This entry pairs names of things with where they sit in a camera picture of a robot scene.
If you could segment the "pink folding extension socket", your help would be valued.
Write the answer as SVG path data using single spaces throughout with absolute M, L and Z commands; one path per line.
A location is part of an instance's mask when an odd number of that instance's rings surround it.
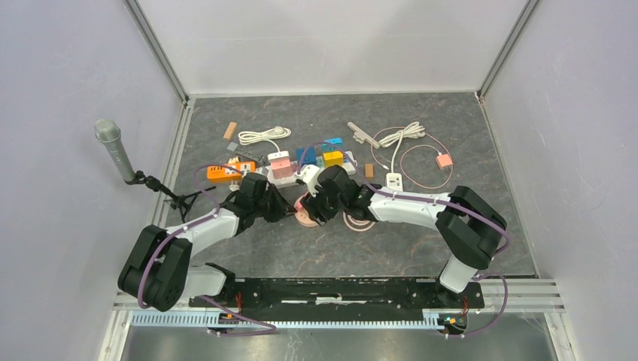
M 298 211 L 307 211 L 307 209 L 305 208 L 305 206 L 303 205 L 303 201 L 307 198 L 308 193 L 304 194 L 303 196 L 300 196 L 294 203 L 294 208 Z

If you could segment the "round pink socket base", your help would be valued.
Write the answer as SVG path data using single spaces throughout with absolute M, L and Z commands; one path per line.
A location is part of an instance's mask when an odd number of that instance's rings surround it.
M 301 226 L 304 226 L 306 228 L 314 228 L 319 226 L 319 224 L 316 221 L 310 218 L 308 212 L 305 209 L 297 210 L 294 216 L 296 218 L 296 221 Z

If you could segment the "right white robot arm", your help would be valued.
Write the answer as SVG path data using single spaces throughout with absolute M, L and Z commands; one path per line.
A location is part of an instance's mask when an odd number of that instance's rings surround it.
M 464 298 L 477 272 L 487 269 L 510 241 L 504 218 L 469 187 L 458 186 L 451 193 L 410 193 L 359 184 L 339 165 L 306 165 L 295 177 L 308 190 L 300 203 L 319 225 L 343 213 L 356 221 L 436 230 L 451 251 L 434 287 L 436 301 L 445 307 Z

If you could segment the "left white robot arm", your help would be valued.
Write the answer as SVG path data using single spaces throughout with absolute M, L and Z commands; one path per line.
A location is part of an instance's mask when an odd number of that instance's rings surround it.
M 296 213 L 265 176 L 247 174 L 239 189 L 213 211 L 167 229 L 144 227 L 117 279 L 120 291 L 137 299 L 140 308 L 171 309 L 179 299 L 208 296 L 218 306 L 230 305 L 236 286 L 219 266 L 192 266 L 192 258 L 219 241 L 240 235 L 258 219 L 277 223 Z

